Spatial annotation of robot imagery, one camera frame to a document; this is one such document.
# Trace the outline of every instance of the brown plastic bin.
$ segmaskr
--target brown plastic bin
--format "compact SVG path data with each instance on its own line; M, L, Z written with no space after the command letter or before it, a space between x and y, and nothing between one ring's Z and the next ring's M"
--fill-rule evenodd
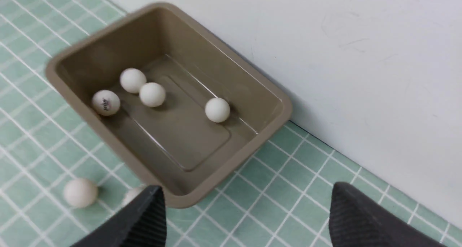
M148 108L121 88L126 68L160 83L167 97ZM289 119L284 92L177 7L156 3L95 33L53 58L48 80L71 107L148 184L164 188L167 205L192 206L239 167ZM91 108L109 89L121 109L101 117ZM221 97L223 123L204 106Z

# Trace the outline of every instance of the ribbed black rubber pad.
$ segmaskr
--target ribbed black rubber pad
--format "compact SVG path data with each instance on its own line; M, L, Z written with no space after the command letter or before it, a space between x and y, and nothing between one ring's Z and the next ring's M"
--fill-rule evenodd
M159 186L148 186L73 247L164 247L166 238L164 193Z
M329 220L334 247L443 247L349 183L335 183Z

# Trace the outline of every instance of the white ball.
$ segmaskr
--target white ball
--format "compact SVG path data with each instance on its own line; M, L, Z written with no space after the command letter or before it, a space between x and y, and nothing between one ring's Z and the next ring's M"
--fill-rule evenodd
M145 188L146 186L138 186L128 190L128 192L125 193L125 197L122 200L122 206L130 204L130 202L133 199L135 199L135 197L137 197Z
M205 105L205 115L212 122L224 122L230 115L230 105L224 99L212 98Z
M98 187L86 178L76 178L64 187L64 199L71 206L84 208L96 201Z
M165 101L165 89L157 83L147 83L140 89L141 102L147 107L158 107Z
M146 76L142 71L135 68L127 68L120 75L120 85L127 92L137 94L146 83Z
M114 92L101 90L93 96L91 104L98 114L110 116L119 110L120 99Z

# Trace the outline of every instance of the ball on floor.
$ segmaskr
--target ball on floor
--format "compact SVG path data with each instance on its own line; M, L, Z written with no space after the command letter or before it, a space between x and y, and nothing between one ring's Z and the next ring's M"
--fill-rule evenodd
M84 208L96 201L98 187L86 178L76 178L66 184L63 195L69 205Z

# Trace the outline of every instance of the white wall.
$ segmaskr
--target white wall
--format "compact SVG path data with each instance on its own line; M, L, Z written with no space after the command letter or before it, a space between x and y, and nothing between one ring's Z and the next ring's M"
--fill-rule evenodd
M462 227L461 0L171 2L261 68L293 120Z

